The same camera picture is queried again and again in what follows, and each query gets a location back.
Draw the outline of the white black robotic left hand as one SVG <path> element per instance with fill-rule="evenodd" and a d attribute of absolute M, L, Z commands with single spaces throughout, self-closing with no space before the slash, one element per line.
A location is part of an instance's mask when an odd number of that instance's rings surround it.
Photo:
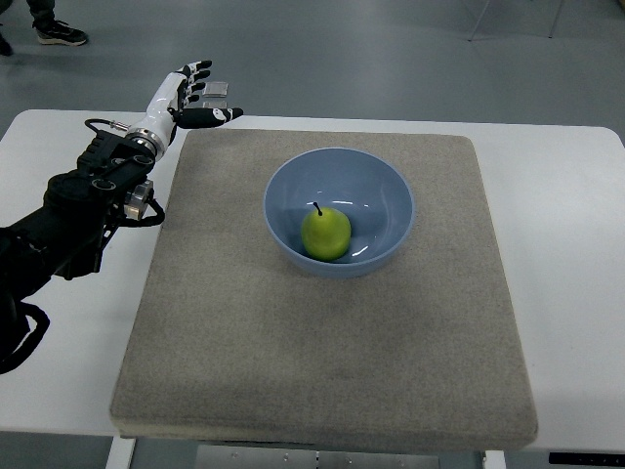
<path fill-rule="evenodd" d="M 170 72 L 153 95 L 144 117 L 130 125 L 126 137 L 159 158 L 175 140 L 178 128 L 217 128 L 241 117 L 243 110 L 239 107 L 189 106 L 199 100 L 211 65 L 210 60 L 192 62 Z"/>

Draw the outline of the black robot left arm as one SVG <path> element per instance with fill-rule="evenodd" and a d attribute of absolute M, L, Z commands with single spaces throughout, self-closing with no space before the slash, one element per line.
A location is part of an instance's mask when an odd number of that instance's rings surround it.
<path fill-rule="evenodd" d="M 158 156 L 147 131 L 121 137 L 104 129 L 78 157 L 75 169 L 48 182 L 42 206 L 1 231 L 1 371 L 24 363 L 50 321 L 26 298 L 52 277 L 99 271 L 118 228 L 158 226 L 164 209 L 148 173 Z"/>

